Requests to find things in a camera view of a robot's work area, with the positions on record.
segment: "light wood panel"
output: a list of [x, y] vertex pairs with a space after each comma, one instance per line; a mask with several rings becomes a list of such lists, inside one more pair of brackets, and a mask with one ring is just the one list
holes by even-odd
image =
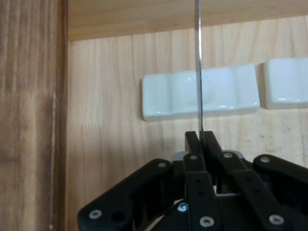
[[[194, 0], [69, 0], [72, 40], [193, 27]], [[304, 15], [307, 0], [202, 0], [204, 26]]]
[[[205, 67], [256, 64], [264, 106], [263, 64], [269, 58], [308, 56], [308, 16], [202, 29]], [[194, 69], [192, 29], [76, 41], [69, 53], [66, 230], [77, 212], [153, 158], [184, 150], [197, 120], [145, 122], [145, 74]], [[267, 110], [205, 119], [224, 149], [248, 160], [273, 154], [308, 166], [308, 109]]]
[[62, 0], [0, 1], [0, 231], [63, 230], [65, 16]]

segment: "metal rivet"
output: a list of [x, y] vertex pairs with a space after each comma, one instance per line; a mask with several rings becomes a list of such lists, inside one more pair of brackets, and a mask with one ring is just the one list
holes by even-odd
[[211, 217], [205, 216], [200, 219], [200, 225], [202, 227], [207, 228], [213, 226], [214, 224], [215, 224], [214, 219], [212, 219]]
[[276, 215], [276, 214], [272, 214], [269, 217], [270, 223], [273, 225], [282, 225], [284, 224], [284, 219], [282, 216]]
[[223, 156], [225, 158], [231, 158], [233, 155], [232, 155], [232, 153], [224, 153]]
[[89, 213], [90, 219], [97, 219], [102, 215], [102, 212], [99, 209], [95, 209]]
[[186, 212], [187, 209], [188, 209], [188, 204], [185, 203], [185, 202], [179, 204], [179, 206], [178, 206], [178, 211], [180, 211], [180, 212]]
[[158, 164], [158, 166], [159, 166], [159, 167], [166, 167], [166, 166], [167, 166], [167, 164], [166, 164], [166, 163], [164, 163], [164, 162], [160, 162], [160, 163]]
[[262, 157], [260, 160], [264, 163], [270, 162], [270, 159], [268, 157]]
[[196, 155], [191, 155], [191, 157], [189, 157], [191, 160], [196, 160], [198, 159], [198, 157]]

